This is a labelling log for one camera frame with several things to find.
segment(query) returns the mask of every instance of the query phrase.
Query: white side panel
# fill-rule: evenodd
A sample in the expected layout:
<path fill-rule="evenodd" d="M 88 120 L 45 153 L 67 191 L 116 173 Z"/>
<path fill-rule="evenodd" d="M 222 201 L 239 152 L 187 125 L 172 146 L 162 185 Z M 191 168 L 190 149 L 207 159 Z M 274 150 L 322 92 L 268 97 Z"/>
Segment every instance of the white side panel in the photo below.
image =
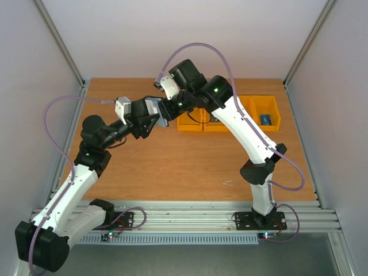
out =
<path fill-rule="evenodd" d="M 338 1 L 289 93 L 317 187 L 367 275 L 368 2 Z"/>
<path fill-rule="evenodd" d="M 90 171 L 87 166 L 77 165 L 75 168 L 75 178 L 73 184 L 65 192 L 64 196 L 60 199 L 59 203 L 55 206 L 54 210 L 50 214 L 50 218 L 44 223 L 42 228 L 47 229 L 49 227 L 53 228 L 53 233 L 59 236 L 63 235 L 65 226 L 70 218 L 71 213 L 82 199 L 87 190 L 95 184 L 97 181 L 97 173 L 95 171 Z M 69 176 L 50 200 L 50 202 L 45 206 L 45 208 L 33 218 L 34 224 L 36 226 L 40 225 L 43 217 L 47 217 L 47 212 L 50 210 L 51 206 L 59 198 L 63 190 L 66 189 L 67 184 L 70 183 L 71 172 Z"/>
<path fill-rule="evenodd" d="M 56 162 L 43 131 L 43 110 L 56 97 L 77 95 L 79 87 L 33 1 L 1 2 L 0 38 L 0 275 L 11 275 L 18 261 L 14 230 L 45 204 Z M 70 104 L 50 110 L 48 124 L 57 142 Z"/>
<path fill-rule="evenodd" d="M 257 126 L 257 124 L 253 121 L 251 116 L 249 116 L 249 114 L 243 107 L 239 98 L 237 98 L 237 102 L 243 113 L 246 115 L 246 118 L 251 121 L 253 126 L 257 129 L 258 133 L 263 135 L 264 139 L 269 143 L 271 147 L 276 148 L 276 143 L 273 142 L 268 136 L 266 136 L 263 131 Z M 231 131 L 231 133 L 236 137 L 239 143 L 246 150 L 249 159 L 251 159 L 254 164 L 264 163 L 266 158 L 270 158 L 273 153 L 265 147 L 259 137 L 248 125 L 248 123 L 242 119 L 240 113 L 236 110 L 233 96 L 226 101 L 225 106 L 226 108 L 218 108 L 213 111 L 212 114 Z"/>
<path fill-rule="evenodd" d="M 82 237 L 105 221 L 106 211 L 101 207 L 90 205 L 87 209 L 69 221 L 63 236 L 68 236 L 68 245 L 72 248 Z"/>
<path fill-rule="evenodd" d="M 270 201 L 269 189 L 271 187 L 272 194 L 272 186 L 267 184 L 270 180 L 272 180 L 273 174 L 270 174 L 266 180 L 264 181 L 266 184 L 263 185 L 251 185 L 252 196 L 253 196 L 253 209 L 262 215 L 267 215 L 273 209 L 273 205 Z"/>
<path fill-rule="evenodd" d="M 326 0 L 44 2 L 85 79 L 156 78 L 192 42 L 218 48 L 237 78 L 284 78 Z M 209 49 L 187 49 L 172 65 L 186 58 L 207 78 L 227 75 Z"/>

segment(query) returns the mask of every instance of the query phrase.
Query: orange storage bin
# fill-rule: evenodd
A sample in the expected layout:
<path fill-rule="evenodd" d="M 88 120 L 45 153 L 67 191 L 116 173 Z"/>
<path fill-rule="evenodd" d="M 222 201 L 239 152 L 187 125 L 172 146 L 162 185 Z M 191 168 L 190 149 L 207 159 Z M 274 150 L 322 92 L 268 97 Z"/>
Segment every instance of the orange storage bin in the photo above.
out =
<path fill-rule="evenodd" d="M 256 119 L 256 111 L 252 102 L 252 96 L 250 95 L 239 95 L 239 99 L 241 104 L 244 106 L 248 114 L 253 118 L 253 120 Z M 208 122 L 210 120 L 210 115 L 206 110 L 203 110 L 204 112 L 204 122 Z M 228 128 L 221 122 L 209 122 L 207 124 L 204 124 L 203 127 L 204 131 L 208 132 L 226 132 L 229 131 Z"/>
<path fill-rule="evenodd" d="M 190 115 L 198 122 L 203 122 L 203 110 L 200 108 L 195 108 Z M 179 131 L 202 131 L 203 124 L 193 121 L 188 117 L 186 113 L 181 114 L 177 118 L 177 129 Z"/>
<path fill-rule="evenodd" d="M 281 124 L 281 116 L 277 108 L 275 96 L 252 96 L 256 117 L 254 121 L 263 131 L 279 131 Z M 269 115 L 271 117 L 271 125 L 262 125 L 260 123 L 261 115 Z"/>

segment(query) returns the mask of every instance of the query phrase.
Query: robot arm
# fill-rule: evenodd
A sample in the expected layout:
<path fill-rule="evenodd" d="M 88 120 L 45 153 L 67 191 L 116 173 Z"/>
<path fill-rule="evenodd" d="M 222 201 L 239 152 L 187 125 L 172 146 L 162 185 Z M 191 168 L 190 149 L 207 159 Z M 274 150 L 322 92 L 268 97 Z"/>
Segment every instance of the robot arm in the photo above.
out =
<path fill-rule="evenodd" d="M 254 220 L 259 228 L 264 227 L 275 212 L 272 205 L 274 201 L 270 200 L 272 191 L 268 182 L 272 179 L 275 164 L 280 159 L 270 148 L 284 154 L 286 147 L 283 144 L 276 145 L 267 137 L 237 98 L 245 116 L 239 114 L 231 85 L 223 77 L 214 76 L 207 82 L 189 59 L 179 63 L 169 73 L 172 79 L 166 76 L 159 84 L 155 84 L 167 95 L 167 98 L 160 102 L 163 117 L 170 121 L 183 112 L 192 111 L 193 108 L 204 108 L 232 132 L 249 155 L 250 159 L 240 169 L 240 173 L 251 184 Z M 265 147 L 249 124 L 265 138 L 268 147 Z"/>
<path fill-rule="evenodd" d="M 166 127 L 169 121 L 194 108 L 204 108 L 223 122 L 248 153 L 250 159 L 240 169 L 240 173 L 251 184 L 253 219 L 259 229 L 264 229 L 269 223 L 275 207 L 272 205 L 273 200 L 270 200 L 272 191 L 269 190 L 268 181 L 279 160 L 270 148 L 284 154 L 286 147 L 271 141 L 237 99 L 245 117 L 239 114 L 235 108 L 231 85 L 223 77 L 215 76 L 207 81 L 190 60 L 184 60 L 169 72 L 172 78 L 165 76 L 160 83 L 154 84 L 166 93 L 166 98 L 147 96 L 131 102 L 121 97 L 115 103 L 119 118 L 116 122 L 107 126 L 96 115 L 83 121 L 80 134 L 82 142 L 74 161 L 75 179 L 70 183 L 70 174 L 53 199 L 30 223 L 19 223 L 16 241 L 20 259 L 28 260 L 30 241 L 36 228 L 47 218 L 37 235 L 33 263 L 49 271 L 57 271 L 65 262 L 70 248 L 82 236 L 99 225 L 111 224 L 114 219 L 113 204 L 94 200 L 82 214 L 68 220 L 85 192 L 108 165 L 111 154 L 106 149 L 129 134 L 136 139 L 145 139 L 156 124 Z M 267 140 L 269 147 L 265 147 L 249 123 Z M 48 210 L 54 204 L 56 206 L 50 213 Z"/>

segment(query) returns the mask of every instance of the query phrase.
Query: wooden table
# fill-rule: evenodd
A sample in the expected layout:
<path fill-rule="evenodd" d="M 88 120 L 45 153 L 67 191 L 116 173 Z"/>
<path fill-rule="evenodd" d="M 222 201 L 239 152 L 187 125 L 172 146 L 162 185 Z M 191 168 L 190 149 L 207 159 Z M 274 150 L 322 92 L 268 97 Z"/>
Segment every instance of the wooden table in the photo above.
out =
<path fill-rule="evenodd" d="M 92 79 L 87 96 L 95 99 L 127 96 L 132 101 L 146 95 L 164 97 L 153 87 L 153 81 Z M 276 96 L 281 127 L 279 132 L 267 135 L 287 146 L 287 156 L 306 175 L 307 183 L 302 191 L 289 192 L 275 187 L 275 199 L 316 200 L 282 81 L 237 79 L 236 87 L 239 95 Z M 101 116 L 106 124 L 117 119 L 113 105 L 86 102 L 70 151 L 72 160 L 81 142 L 82 121 L 92 114 Z M 146 139 L 136 140 L 129 135 L 126 144 L 109 151 L 112 158 L 107 169 L 84 199 L 252 201 L 250 184 L 239 173 L 248 156 L 230 132 L 180 132 L 176 121 L 172 121 L 168 128 L 154 127 Z M 288 187 L 297 187 L 301 182 L 298 172 L 284 160 L 277 163 L 274 180 Z"/>

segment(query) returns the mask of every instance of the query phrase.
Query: black cable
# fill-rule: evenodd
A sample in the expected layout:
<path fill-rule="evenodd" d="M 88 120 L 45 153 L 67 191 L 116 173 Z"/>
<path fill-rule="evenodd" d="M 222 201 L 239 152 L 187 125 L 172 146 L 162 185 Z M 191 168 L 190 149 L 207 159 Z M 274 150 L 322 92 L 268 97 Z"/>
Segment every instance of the black cable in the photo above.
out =
<path fill-rule="evenodd" d="M 127 142 L 127 138 L 125 137 L 125 140 L 124 142 L 121 142 L 120 144 L 117 144 L 117 145 L 113 145 L 111 147 L 108 147 L 108 148 L 117 148 L 117 147 L 120 147 L 121 145 L 124 145 L 125 143 Z"/>
<path fill-rule="evenodd" d="M 209 122 L 211 122 L 212 120 L 212 114 L 209 113 L 209 121 L 208 122 L 198 122 L 196 119 L 194 119 L 191 115 L 190 112 L 186 113 L 188 115 L 189 118 L 191 118 L 193 121 L 199 123 L 199 124 L 208 124 Z"/>

